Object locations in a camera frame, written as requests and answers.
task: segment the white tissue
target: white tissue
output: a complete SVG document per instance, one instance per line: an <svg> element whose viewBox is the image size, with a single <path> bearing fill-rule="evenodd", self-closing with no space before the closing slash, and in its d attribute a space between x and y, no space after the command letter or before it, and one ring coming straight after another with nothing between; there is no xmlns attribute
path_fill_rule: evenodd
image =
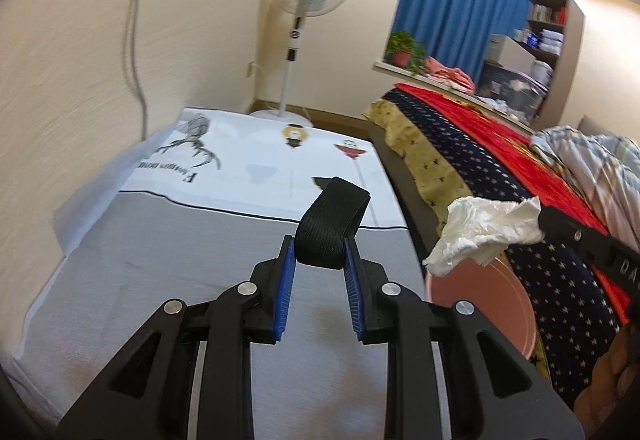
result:
<svg viewBox="0 0 640 440"><path fill-rule="evenodd" d="M436 276L447 275L468 257L486 266L509 245L531 245L544 238L538 226L540 200L492 201L471 196L450 204L440 240L422 261Z"/></svg>

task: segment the beige wall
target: beige wall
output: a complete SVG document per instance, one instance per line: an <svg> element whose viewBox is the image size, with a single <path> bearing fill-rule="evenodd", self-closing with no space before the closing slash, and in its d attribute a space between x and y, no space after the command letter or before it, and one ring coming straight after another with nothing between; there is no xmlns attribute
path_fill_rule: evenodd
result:
<svg viewBox="0 0 640 440"><path fill-rule="evenodd" d="M337 10L309 19L287 102L359 116L389 90L398 80L372 71L372 65L382 56L397 2L346 0ZM262 69L258 71L256 95L277 100L292 16L265 1L261 11L266 32L258 52Z"/></svg>
<svg viewBox="0 0 640 440"><path fill-rule="evenodd" d="M640 139L640 6L587 0L580 59L561 123L588 115L614 133Z"/></svg>
<svg viewBox="0 0 640 440"><path fill-rule="evenodd" d="M140 135L121 64L128 0L0 1L0 352L62 254L52 211ZM252 99L258 0L142 0L150 130Z"/></svg>
<svg viewBox="0 0 640 440"><path fill-rule="evenodd" d="M588 115L613 133L640 138L640 7L625 0L574 0L584 13L582 45L560 123Z"/></svg>

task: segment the blue curtain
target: blue curtain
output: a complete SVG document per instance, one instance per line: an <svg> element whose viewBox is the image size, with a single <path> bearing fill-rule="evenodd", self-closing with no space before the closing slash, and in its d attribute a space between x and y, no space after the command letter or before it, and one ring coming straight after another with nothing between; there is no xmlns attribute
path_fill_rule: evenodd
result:
<svg viewBox="0 0 640 440"><path fill-rule="evenodd" d="M490 34L524 28L529 0L400 0L392 31L424 42L427 54L478 83Z"/></svg>

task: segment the star-patterned blanket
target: star-patterned blanket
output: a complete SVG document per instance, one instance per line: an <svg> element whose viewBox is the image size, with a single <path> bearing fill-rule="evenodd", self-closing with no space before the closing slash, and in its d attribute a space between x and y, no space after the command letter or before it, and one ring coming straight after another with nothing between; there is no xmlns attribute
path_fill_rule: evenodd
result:
<svg viewBox="0 0 640 440"><path fill-rule="evenodd" d="M438 216L438 230L456 198L520 201L533 195L485 147L405 90L389 91L365 116L385 129L386 143L402 156ZM548 370L555 390L573 407L596 360L609 349L618 317L594 273L562 240L548 236L535 245L511 245L506 258L536 314L540 340L532 361Z"/></svg>

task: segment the fan base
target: fan base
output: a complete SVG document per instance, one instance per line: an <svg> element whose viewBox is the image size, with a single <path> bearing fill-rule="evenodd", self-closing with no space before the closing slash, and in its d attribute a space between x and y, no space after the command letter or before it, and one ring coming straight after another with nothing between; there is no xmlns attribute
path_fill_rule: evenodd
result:
<svg viewBox="0 0 640 440"><path fill-rule="evenodd" d="M278 116L278 112L275 109L261 109L260 111L254 111L251 113L251 116L267 120L277 120L278 122L284 122L285 124L297 124L302 127L314 126L310 120L307 120L303 116L296 115L295 113L290 113L289 111L285 111L282 116Z"/></svg>

